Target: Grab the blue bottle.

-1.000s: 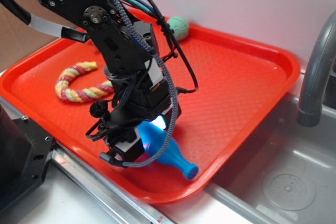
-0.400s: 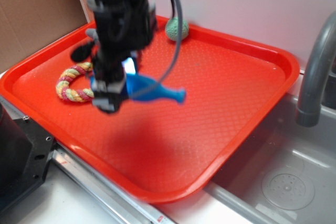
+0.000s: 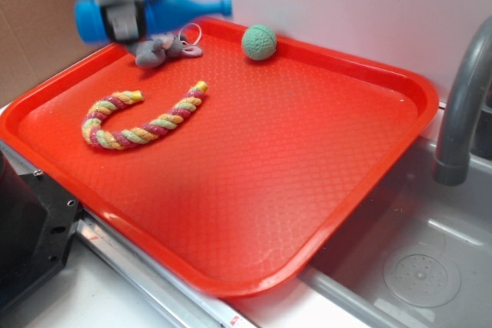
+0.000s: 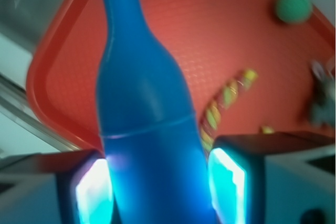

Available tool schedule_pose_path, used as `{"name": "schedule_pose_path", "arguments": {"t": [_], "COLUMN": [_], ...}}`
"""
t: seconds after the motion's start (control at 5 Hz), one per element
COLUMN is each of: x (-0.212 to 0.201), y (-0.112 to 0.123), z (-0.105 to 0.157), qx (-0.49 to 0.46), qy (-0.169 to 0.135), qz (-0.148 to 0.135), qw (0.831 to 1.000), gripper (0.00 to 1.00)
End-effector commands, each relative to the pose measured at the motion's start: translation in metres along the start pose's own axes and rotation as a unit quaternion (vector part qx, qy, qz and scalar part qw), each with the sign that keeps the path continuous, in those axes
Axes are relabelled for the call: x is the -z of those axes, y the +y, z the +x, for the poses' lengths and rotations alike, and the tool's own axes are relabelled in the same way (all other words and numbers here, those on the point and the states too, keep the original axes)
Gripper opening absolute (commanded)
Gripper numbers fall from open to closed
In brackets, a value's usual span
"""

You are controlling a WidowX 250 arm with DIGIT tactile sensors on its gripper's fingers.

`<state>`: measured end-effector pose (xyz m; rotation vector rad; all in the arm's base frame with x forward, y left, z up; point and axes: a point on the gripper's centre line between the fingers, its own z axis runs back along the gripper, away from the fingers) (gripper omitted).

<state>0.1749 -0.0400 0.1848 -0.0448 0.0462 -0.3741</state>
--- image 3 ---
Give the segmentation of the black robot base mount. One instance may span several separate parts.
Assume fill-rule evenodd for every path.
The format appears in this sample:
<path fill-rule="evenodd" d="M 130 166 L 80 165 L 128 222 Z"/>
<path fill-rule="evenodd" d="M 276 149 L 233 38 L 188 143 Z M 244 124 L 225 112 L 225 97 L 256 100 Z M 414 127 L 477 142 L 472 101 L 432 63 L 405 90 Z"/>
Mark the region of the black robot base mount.
<path fill-rule="evenodd" d="M 66 265 L 79 200 L 47 174 L 18 174 L 1 156 L 1 312 Z"/>

